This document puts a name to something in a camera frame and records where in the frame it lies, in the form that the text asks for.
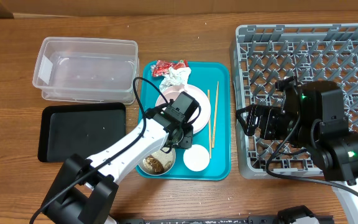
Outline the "grey bowl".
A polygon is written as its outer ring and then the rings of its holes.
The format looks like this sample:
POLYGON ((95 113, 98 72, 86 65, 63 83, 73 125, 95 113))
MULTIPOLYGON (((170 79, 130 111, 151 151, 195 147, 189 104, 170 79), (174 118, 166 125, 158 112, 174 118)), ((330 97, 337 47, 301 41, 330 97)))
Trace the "grey bowl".
POLYGON ((140 169, 148 175, 163 175, 167 173, 174 165, 176 160, 176 152, 174 149, 169 149, 167 147, 163 148, 162 150, 158 150, 157 152, 152 153, 150 156, 158 159, 164 166, 164 171, 160 174, 154 173, 153 170, 150 169, 145 162, 145 158, 139 164, 140 169))

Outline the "pink plate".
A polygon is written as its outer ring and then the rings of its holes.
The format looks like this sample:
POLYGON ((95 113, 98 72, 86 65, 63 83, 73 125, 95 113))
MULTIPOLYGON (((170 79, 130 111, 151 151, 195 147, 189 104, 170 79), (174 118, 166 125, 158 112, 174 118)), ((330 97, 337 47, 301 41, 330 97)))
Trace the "pink plate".
POLYGON ((201 89, 199 89, 194 85, 184 84, 184 86, 187 89, 187 91, 184 92, 192 96, 200 104, 201 107, 201 113, 193 123, 193 133, 197 134, 208 124, 208 120, 209 120, 208 97, 201 89))

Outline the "wooden chopstick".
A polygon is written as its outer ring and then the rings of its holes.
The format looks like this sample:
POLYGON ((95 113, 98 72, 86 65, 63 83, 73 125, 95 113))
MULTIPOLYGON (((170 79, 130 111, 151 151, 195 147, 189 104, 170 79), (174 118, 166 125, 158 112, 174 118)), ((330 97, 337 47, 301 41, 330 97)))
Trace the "wooden chopstick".
POLYGON ((218 100, 219 100, 219 82, 216 85, 216 97, 215 97, 215 104, 214 104, 214 119, 213 119, 213 136, 212 136, 212 148, 215 146, 215 139, 216 139, 216 120, 217 120, 217 112, 218 112, 218 100))
POLYGON ((208 131, 209 131, 209 159, 212 158, 212 127, 211 127, 211 95, 210 90, 207 90, 208 104, 209 104, 209 117, 208 117, 208 131))

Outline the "white napkin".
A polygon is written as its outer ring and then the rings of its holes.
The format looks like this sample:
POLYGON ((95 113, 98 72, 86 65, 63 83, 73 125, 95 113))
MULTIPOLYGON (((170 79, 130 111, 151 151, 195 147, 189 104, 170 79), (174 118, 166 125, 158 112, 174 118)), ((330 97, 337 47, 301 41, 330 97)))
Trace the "white napkin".
POLYGON ((184 68, 169 68, 168 73, 163 75, 163 80, 159 85, 159 90, 164 92, 171 86, 184 85, 188 83, 189 76, 191 74, 190 67, 184 68))

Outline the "red snack wrapper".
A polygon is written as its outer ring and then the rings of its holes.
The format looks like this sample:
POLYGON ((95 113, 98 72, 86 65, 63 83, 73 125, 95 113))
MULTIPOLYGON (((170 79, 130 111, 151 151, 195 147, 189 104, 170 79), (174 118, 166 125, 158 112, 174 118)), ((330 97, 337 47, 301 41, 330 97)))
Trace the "red snack wrapper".
POLYGON ((164 60, 158 60, 155 65, 151 66, 151 72, 153 77, 159 77, 163 75, 168 75, 170 69, 179 69, 189 67, 186 60, 180 60, 179 62, 168 62, 164 60))

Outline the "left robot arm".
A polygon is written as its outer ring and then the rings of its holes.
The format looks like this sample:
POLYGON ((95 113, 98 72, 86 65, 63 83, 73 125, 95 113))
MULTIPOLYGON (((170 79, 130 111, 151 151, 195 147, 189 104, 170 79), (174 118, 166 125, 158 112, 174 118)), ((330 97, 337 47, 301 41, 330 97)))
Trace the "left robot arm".
POLYGON ((54 223, 106 223, 120 182, 147 156, 178 142, 195 109, 167 105, 142 111, 140 123, 107 149, 61 166, 40 208, 54 223))

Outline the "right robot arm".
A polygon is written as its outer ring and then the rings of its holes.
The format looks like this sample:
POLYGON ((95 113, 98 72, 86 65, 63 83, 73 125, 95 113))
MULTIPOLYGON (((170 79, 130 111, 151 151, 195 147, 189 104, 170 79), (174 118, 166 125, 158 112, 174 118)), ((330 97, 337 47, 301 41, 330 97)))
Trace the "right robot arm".
POLYGON ((275 87, 284 96, 281 106, 252 104, 236 110, 236 119, 246 136, 259 132, 261 139, 280 142, 265 164, 266 173, 279 179, 332 187, 348 222, 358 223, 358 132, 349 130, 341 88, 332 81, 301 85, 290 79, 276 82, 275 87), (286 143, 308 152, 324 178, 270 170, 286 143))

